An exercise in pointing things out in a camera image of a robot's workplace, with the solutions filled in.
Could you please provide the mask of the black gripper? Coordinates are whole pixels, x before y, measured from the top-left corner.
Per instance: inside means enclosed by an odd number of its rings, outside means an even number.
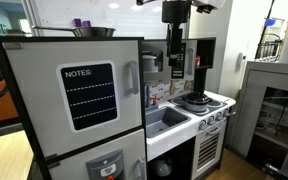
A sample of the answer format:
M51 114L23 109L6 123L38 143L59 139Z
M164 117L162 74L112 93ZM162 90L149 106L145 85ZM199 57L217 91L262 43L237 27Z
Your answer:
M171 59L176 59L180 53L183 30L177 25L186 23L190 12L190 1L163 1L162 21L169 24L167 30L167 52Z

